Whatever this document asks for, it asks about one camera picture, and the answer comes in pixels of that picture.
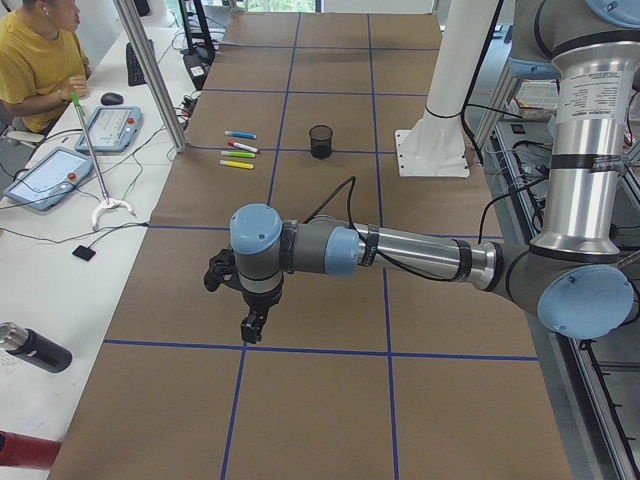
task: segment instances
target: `table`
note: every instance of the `table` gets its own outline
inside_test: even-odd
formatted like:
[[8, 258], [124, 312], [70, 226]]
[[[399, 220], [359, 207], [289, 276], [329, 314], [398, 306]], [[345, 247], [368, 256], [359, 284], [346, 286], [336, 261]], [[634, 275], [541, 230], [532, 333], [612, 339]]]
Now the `table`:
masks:
[[[172, 42], [176, 28], [147, 28], [154, 41], [159, 66], [175, 105], [184, 95], [193, 93], [193, 84]], [[124, 63], [126, 35], [123, 33], [105, 55], [89, 80], [90, 93], [81, 100], [91, 112], [107, 91], [124, 96], [125, 105], [137, 105], [143, 112], [142, 127], [133, 144], [120, 155], [100, 156], [105, 181], [114, 198], [121, 198], [140, 167], [126, 155], [147, 141], [162, 127], [162, 121], [146, 85], [127, 85]], [[68, 108], [51, 132], [79, 128], [76, 112]], [[33, 165], [57, 145], [73, 148], [77, 136], [57, 137], [41, 146], [30, 162]], [[137, 218], [125, 209], [108, 211], [100, 218], [100, 226], [117, 226], [126, 222], [149, 219], [171, 168], [175, 152], [171, 140], [162, 131], [140, 150], [136, 158], [143, 166], [142, 174], [127, 200]], [[97, 180], [81, 188], [100, 197]], [[51, 211], [39, 214], [26, 207], [0, 210], [0, 227], [37, 237], [63, 239], [91, 232], [91, 213], [96, 199], [73, 192]], [[5, 199], [0, 207], [10, 203]], [[5, 353], [0, 355], [0, 425], [3, 430], [36, 437], [61, 440], [91, 371], [104, 333], [113, 315], [131, 266], [136, 258], [145, 229], [136, 227], [114, 232], [99, 243], [90, 262], [71, 255], [77, 245], [88, 245], [99, 234], [82, 240], [53, 245], [25, 239], [9, 233], [0, 236], [0, 276], [2, 321], [41, 333], [73, 352], [71, 366], [62, 373], [49, 374]], [[6, 480], [37, 480], [46, 472], [0, 467]]]
[[[240, 295], [202, 284], [237, 208], [304, 218], [351, 175], [355, 221], [473, 241], [482, 169], [400, 178], [394, 154], [440, 40], [429, 15], [233, 16], [51, 480], [571, 478], [506, 300], [397, 271], [295, 273], [253, 346]], [[225, 130], [257, 134], [255, 170], [218, 164]], [[345, 197], [326, 213], [344, 218]], [[500, 240], [493, 214], [485, 233]]]

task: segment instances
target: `yellow shirt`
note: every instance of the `yellow shirt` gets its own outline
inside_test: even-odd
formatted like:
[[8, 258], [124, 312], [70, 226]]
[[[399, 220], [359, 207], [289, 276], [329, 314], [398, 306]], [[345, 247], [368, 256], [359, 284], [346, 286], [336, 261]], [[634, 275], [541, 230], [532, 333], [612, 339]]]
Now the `yellow shirt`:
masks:
[[[75, 33], [59, 30], [47, 40], [31, 30], [15, 12], [0, 22], [0, 99], [17, 104], [33, 95], [47, 95], [75, 75], [84, 75], [85, 56]], [[60, 118], [66, 106], [23, 117], [33, 132]]]

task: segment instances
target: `blue tape grid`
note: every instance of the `blue tape grid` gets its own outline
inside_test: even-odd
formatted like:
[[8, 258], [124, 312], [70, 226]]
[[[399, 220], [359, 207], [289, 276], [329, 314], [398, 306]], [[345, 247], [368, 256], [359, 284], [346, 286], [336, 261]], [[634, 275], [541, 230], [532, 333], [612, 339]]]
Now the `blue tape grid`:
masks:
[[[300, 23], [301, 23], [302, 15], [298, 14], [297, 25], [296, 25], [296, 34], [295, 41], [293, 47], [290, 46], [270, 46], [270, 45], [243, 45], [244, 48], [287, 48], [292, 49], [291, 55], [291, 63], [289, 66], [289, 75], [287, 80], [287, 89], [283, 91], [273, 91], [273, 90], [228, 90], [228, 89], [204, 89], [203, 91], [209, 92], [234, 92], [234, 93], [277, 93], [284, 94], [284, 106], [282, 110], [282, 116], [280, 119], [280, 130], [278, 134], [278, 141], [275, 149], [263, 149], [264, 151], [274, 151], [275, 159], [273, 170], [271, 174], [271, 181], [269, 186], [269, 194], [267, 203], [270, 204], [273, 195], [273, 188], [275, 184], [275, 178], [278, 171], [278, 161], [280, 152], [285, 151], [306, 151], [303, 149], [293, 149], [293, 148], [282, 148], [282, 136], [284, 131], [284, 121], [287, 113], [287, 103], [289, 99], [289, 94], [317, 94], [317, 95], [366, 95], [371, 97], [371, 107], [372, 107], [372, 115], [373, 115], [373, 128], [374, 128], [374, 140], [375, 140], [375, 150], [374, 151], [335, 151], [336, 153], [363, 153], [363, 154], [373, 154], [376, 158], [376, 180], [377, 180], [377, 192], [378, 192], [378, 214], [380, 218], [380, 226], [384, 226], [384, 213], [383, 213], [383, 196], [382, 196], [382, 181], [381, 181], [381, 155], [395, 155], [395, 152], [386, 152], [380, 151], [378, 144], [378, 125], [377, 125], [377, 115], [376, 115], [376, 96], [397, 96], [397, 97], [425, 97], [426, 95], [422, 94], [388, 94], [388, 93], [377, 93], [376, 94], [376, 86], [375, 86], [375, 72], [374, 72], [374, 61], [373, 61], [373, 52], [375, 50], [416, 50], [416, 51], [437, 51], [438, 49], [431, 48], [373, 48], [372, 46], [372, 35], [371, 35], [371, 17], [367, 15], [367, 29], [369, 36], [369, 46], [362, 48], [342, 48], [342, 47], [301, 47], [298, 46], [298, 36], [300, 32]], [[291, 78], [293, 73], [293, 66], [295, 61], [296, 50], [298, 49], [341, 49], [341, 50], [367, 50], [369, 52], [369, 63], [370, 63], [370, 75], [371, 75], [371, 91], [363, 92], [363, 93], [353, 93], [353, 92], [323, 92], [323, 91], [292, 91], [290, 90], [291, 86]], [[202, 147], [202, 146], [192, 146], [193, 148], [200, 150], [220, 150], [226, 147]], [[153, 229], [175, 229], [175, 230], [203, 230], [203, 231], [228, 231], [228, 227], [203, 227], [203, 226], [187, 226], [187, 225], [150, 225], [149, 228]], [[476, 238], [475, 235], [441, 235], [441, 234], [430, 234], [436, 237], [446, 237], [446, 238]], [[485, 236], [485, 238], [489, 239], [502, 239], [501, 236]], [[240, 399], [240, 392], [242, 387], [242, 376], [244, 372], [245, 360], [248, 352], [274, 352], [274, 353], [294, 353], [294, 354], [309, 354], [309, 355], [346, 355], [346, 356], [371, 356], [371, 357], [386, 357], [387, 358], [387, 367], [388, 367], [388, 376], [389, 376], [389, 402], [390, 402], [390, 421], [391, 421], [391, 434], [392, 434], [392, 455], [393, 455], [393, 469], [394, 469], [394, 480], [400, 479], [400, 467], [399, 467], [399, 455], [398, 455], [398, 438], [397, 438], [397, 422], [396, 422], [396, 402], [395, 402], [395, 385], [394, 385], [394, 374], [393, 374], [393, 360], [395, 358], [430, 358], [430, 359], [452, 359], [452, 360], [481, 360], [481, 361], [517, 361], [517, 362], [537, 362], [537, 357], [531, 356], [514, 356], [514, 355], [465, 355], [465, 354], [448, 354], [448, 353], [418, 353], [418, 352], [394, 352], [393, 351], [393, 341], [391, 337], [391, 316], [390, 316], [390, 302], [389, 302], [389, 291], [388, 291], [388, 279], [387, 272], [383, 270], [382, 272], [382, 281], [383, 281], [383, 295], [384, 295], [384, 308], [385, 308], [385, 322], [386, 322], [386, 337], [387, 337], [387, 348], [386, 351], [367, 351], [367, 350], [340, 350], [340, 349], [311, 349], [311, 348], [287, 348], [287, 347], [264, 347], [257, 345], [247, 345], [246, 343], [242, 345], [224, 345], [224, 344], [202, 344], [202, 343], [178, 343], [178, 342], [152, 342], [152, 341], [140, 341], [140, 340], [120, 340], [120, 339], [105, 339], [104, 343], [110, 345], [123, 345], [123, 346], [142, 346], [142, 347], [164, 347], [164, 348], [188, 348], [188, 349], [209, 349], [209, 350], [231, 350], [231, 351], [239, 351], [241, 352], [240, 363], [238, 366], [238, 373], [236, 377], [236, 386], [234, 391], [233, 398], [233, 406], [231, 409], [230, 419], [229, 419], [229, 428], [227, 431], [227, 441], [224, 452], [224, 460], [223, 465], [220, 472], [220, 480], [225, 480], [227, 469], [229, 465], [229, 457], [231, 452], [231, 445], [233, 442], [233, 431], [235, 426], [235, 418], [238, 409], [238, 402]]]

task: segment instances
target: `pen holder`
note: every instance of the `pen holder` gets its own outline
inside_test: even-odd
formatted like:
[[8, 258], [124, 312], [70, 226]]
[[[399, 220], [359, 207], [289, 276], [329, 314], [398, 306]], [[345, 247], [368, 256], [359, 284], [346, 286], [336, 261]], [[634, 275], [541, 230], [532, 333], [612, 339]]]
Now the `pen holder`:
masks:
[[331, 141], [333, 130], [326, 125], [316, 125], [309, 130], [309, 141], [311, 142], [311, 156], [324, 160], [331, 156]]
[[0, 431], [0, 465], [49, 470], [61, 446], [53, 440]]

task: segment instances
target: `computer mouse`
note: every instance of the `computer mouse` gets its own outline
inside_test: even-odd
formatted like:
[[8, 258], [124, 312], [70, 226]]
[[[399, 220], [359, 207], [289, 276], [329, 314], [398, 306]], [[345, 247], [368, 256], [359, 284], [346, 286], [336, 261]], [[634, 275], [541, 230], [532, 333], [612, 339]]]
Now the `computer mouse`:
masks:
[[120, 105], [123, 101], [122, 95], [115, 92], [107, 92], [100, 99], [103, 105]]

